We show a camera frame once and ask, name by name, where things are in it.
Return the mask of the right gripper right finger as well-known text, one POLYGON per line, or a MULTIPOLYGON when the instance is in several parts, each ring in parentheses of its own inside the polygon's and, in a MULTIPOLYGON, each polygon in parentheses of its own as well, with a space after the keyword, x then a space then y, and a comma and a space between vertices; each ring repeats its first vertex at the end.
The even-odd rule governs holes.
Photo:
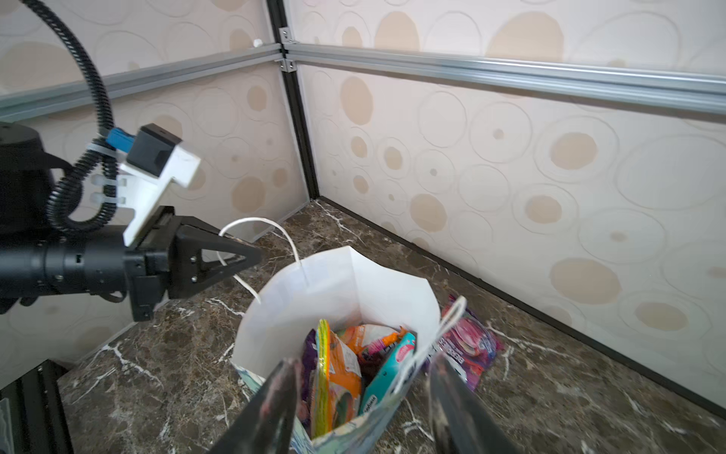
POLYGON ((446 355, 429 365, 429 421, 438 453, 517 453, 519 449, 467 388, 446 355))

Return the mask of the purple Fox's berries bag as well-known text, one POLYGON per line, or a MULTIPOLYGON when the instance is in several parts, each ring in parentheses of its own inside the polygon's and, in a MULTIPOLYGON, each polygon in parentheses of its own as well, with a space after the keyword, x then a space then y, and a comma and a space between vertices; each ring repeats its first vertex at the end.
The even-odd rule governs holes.
POLYGON ((317 370, 318 350, 317 350, 317 331, 312 329, 308 332, 304 340, 302 348, 302 388, 301 388, 301 404, 298 410, 298 418, 307 434, 311 429, 311 401, 312 389, 314 382, 314 374, 317 370))

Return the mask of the orange Fox's candy bag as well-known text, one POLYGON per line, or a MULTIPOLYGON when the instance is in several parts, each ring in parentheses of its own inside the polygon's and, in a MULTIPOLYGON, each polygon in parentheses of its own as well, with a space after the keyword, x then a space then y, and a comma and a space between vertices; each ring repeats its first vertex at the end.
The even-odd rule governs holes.
POLYGON ((403 340, 408 331, 385 325, 357 325, 337 332, 340 340, 347 345, 362 364, 374 364, 383 361, 385 357, 403 340))

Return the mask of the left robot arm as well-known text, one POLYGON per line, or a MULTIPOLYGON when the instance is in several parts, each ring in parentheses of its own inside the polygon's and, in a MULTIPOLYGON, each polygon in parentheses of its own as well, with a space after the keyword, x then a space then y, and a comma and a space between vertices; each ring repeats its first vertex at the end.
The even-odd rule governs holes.
POLYGON ((257 248, 160 203, 170 185, 188 187, 200 166, 180 138, 149 124, 136 135, 113 130, 109 140, 129 157, 112 187, 115 204, 132 210, 132 220, 70 235, 50 226, 44 208, 53 171, 69 172, 70 164, 45 152, 36 130, 2 125, 3 311, 43 296, 87 293, 128 302, 134 320, 144 322, 162 300, 194 296, 260 263, 257 248))

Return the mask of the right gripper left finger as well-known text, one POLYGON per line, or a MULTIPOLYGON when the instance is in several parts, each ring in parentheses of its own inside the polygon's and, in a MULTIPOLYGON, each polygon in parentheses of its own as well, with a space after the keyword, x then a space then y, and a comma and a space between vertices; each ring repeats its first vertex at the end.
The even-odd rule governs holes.
POLYGON ((299 359, 282 359, 209 453, 289 453, 302 372, 299 359))

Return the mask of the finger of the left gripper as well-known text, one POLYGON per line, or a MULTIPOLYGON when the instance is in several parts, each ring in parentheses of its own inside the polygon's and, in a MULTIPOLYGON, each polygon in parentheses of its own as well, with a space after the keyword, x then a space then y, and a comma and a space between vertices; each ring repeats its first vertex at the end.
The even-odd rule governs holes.
POLYGON ((168 298, 186 299, 259 265, 262 252, 253 245, 194 217, 175 217, 169 259, 168 298))

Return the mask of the teal snack bag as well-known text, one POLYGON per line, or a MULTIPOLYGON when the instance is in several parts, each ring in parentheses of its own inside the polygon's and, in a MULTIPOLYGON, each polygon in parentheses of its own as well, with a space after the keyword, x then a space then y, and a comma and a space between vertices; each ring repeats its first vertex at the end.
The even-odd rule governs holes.
POLYGON ((371 383, 365 389, 359 408, 359 415, 370 412, 391 393, 391 390, 394 388, 393 383, 395 378, 402 370, 404 361, 415 350, 415 344, 416 336, 408 332, 387 353, 385 361, 383 361, 371 383))

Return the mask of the white floral paper bag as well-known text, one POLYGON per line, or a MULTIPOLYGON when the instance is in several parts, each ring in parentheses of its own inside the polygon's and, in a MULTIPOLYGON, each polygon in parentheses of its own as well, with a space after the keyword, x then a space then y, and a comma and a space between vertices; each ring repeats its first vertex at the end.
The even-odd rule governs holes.
POLYGON ((310 437, 293 424, 285 448, 294 453, 368 453, 387 429, 412 378, 431 347, 465 314, 461 297, 442 314, 427 280, 385 268, 351 247, 297 257, 255 293, 241 321, 232 364, 245 384, 259 393, 274 366, 303 353, 304 338, 321 321, 338 333, 358 325, 405 328, 416 337, 413 359, 404 362, 370 412, 339 429, 310 437))

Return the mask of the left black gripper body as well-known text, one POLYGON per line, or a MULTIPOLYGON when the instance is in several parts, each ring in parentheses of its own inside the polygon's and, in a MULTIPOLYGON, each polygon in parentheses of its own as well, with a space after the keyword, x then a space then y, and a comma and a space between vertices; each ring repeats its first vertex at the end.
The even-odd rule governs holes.
POLYGON ((177 263, 177 232, 181 217, 172 206, 161 206, 144 225, 141 236, 124 255, 127 293, 135 322, 148 322, 164 298, 186 298, 177 263))

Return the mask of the red yellow Fox's candy bag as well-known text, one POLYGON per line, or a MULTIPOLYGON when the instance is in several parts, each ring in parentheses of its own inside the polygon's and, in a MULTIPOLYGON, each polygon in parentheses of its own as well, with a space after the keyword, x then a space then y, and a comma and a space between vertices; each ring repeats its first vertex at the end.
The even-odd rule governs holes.
POLYGON ((313 374, 310 434, 313 439, 358 416, 362 374, 357 355, 321 319, 316 329, 318 359, 313 374))

